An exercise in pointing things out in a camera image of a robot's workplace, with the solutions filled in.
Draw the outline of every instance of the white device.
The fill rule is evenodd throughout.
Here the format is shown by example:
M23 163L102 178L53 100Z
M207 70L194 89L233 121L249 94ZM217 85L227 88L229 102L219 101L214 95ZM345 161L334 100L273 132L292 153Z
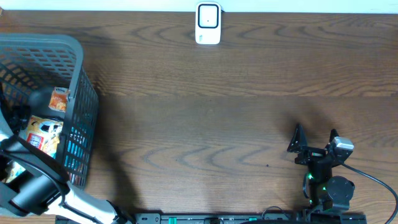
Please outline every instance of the white device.
M195 19L198 44L218 44L221 39L221 6L216 2L199 2Z
M58 197L49 205L46 214L61 215L81 224L114 223L118 214L108 201L92 197L72 185L70 181L67 184L70 191L65 197L65 203L70 209L60 206L61 197Z

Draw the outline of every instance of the black joint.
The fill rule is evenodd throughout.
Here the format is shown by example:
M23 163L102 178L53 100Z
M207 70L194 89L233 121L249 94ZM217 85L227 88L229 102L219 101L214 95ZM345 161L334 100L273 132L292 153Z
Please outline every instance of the black joint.
M301 126L301 124L297 124L287 151L299 153L302 151L303 146L307 146L307 138L305 137L303 126Z
M352 182L352 181L349 180L349 183L351 184L351 186L353 186L353 189L355 190L355 184L354 184L354 182Z
M116 212L116 216L113 219L112 224L126 224L126 223L136 223L136 220L130 216L127 212L121 210L118 206L112 204L110 201L107 200L107 202L109 202L113 209Z
M329 137L329 142L332 142L334 140L335 137L338 137L338 133L336 129L332 129L330 131L330 137Z

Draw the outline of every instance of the wood grain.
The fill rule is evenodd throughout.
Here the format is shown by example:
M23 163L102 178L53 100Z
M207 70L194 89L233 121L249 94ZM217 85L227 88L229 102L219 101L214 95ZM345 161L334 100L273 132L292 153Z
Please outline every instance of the wood grain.
M201 46L192 13L3 14L1 32L81 42L100 100L96 197L131 212L300 209L305 167L285 151L297 122L318 147L336 128L355 143L348 164L398 189L398 16L224 13L221 43ZM356 185L350 211L387 220L387 190L334 174Z

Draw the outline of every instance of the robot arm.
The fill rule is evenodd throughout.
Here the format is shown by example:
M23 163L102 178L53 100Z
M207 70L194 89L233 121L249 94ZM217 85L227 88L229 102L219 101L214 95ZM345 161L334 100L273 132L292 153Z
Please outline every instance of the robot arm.
M0 156L15 160L28 171L8 184L0 182L0 206L15 215L46 213L87 224L134 223L117 206L72 185L60 164L23 139L11 136L3 140Z
M303 127L298 124L287 151L298 153L295 163L308 167L303 187L304 195L310 197L311 207L322 212L343 213L349 209L355 186L344 177L333 177L331 170L347 160L354 144L339 137L335 129L331 130L329 140L324 149L307 146Z

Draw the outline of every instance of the black cable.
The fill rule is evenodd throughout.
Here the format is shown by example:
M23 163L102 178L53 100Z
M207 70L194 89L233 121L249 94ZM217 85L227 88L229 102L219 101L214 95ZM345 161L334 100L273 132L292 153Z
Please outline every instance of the black cable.
M286 215L285 211L284 211L283 209L281 209L280 207L278 207L278 206L270 206L270 207L268 207L268 208L261 214L261 219L265 219L264 216L266 215L267 211L268 211L270 208L278 208L280 211L282 211L282 213L286 216L286 218L287 218L288 220L290 220L290 218Z
M309 175L309 172L306 172L304 175L304 179L303 179L303 193L304 193L305 198L310 198L307 195L307 177L308 177L308 175Z
M394 209L394 212L392 213L392 215L390 216L390 218L386 222L386 224L390 223L395 218L395 216L397 215L397 212L398 212L398 195L397 195L397 193L390 186L385 184L383 181L381 181L381 180L379 180L379 179L377 179L377 178L375 178L375 177L373 177L373 176L371 176L371 175L369 175L367 173L364 173L364 172L362 172L360 170L357 170L354 167L350 167L349 165L345 164L344 162L341 162L341 161L338 161L338 162L343 167L345 167L345 168L347 168L349 170L352 170L352 171L354 171L354 172L356 172L358 174L361 174L361 175L363 175L363 176L365 176L365 177L367 177L367 178L369 178L369 179L381 184L383 187L385 187L387 190L389 190L393 194L393 196L396 199L396 207Z
M58 191L60 192L60 194L61 194L62 199L61 199L61 202L60 202L59 205L62 206L62 205L65 204L65 197L66 197L66 195L64 194L61 185L57 182L57 180L55 180L53 177L51 177L50 174L48 174L46 171L42 170L42 169L39 168L37 165L35 165L35 164L33 164L33 163L29 162L29 161L26 161L26 160L24 160L24 159L20 159L20 158L18 158L18 157L16 157L16 156L13 156L13 155L10 155L10 154L6 154L6 153L4 153L4 152L1 152L1 153L3 154L3 156L6 156L6 157L8 157L8 158L10 158L10 159L12 159L12 160L18 162L18 163L25 163L25 164L27 164L27 165L30 166L31 168L33 168L33 169L39 171L39 172L42 173L44 176L46 176L48 179L50 179L51 182L55 185L55 187L57 188L57 190L58 190Z
M97 220L95 217L91 217L91 216L89 216L89 215L86 215L86 214L84 214L83 212L78 211L78 210L76 210L76 209L70 207L67 203L65 203L62 207L63 207L64 209L66 209L66 210L69 210L69 211L73 212L74 214L76 214L76 215L78 215L78 216L80 216L80 217L83 217L83 218L85 218L85 219L88 219L88 220L92 221L93 223L100 223L100 224L102 224L102 223L101 223L99 220Z

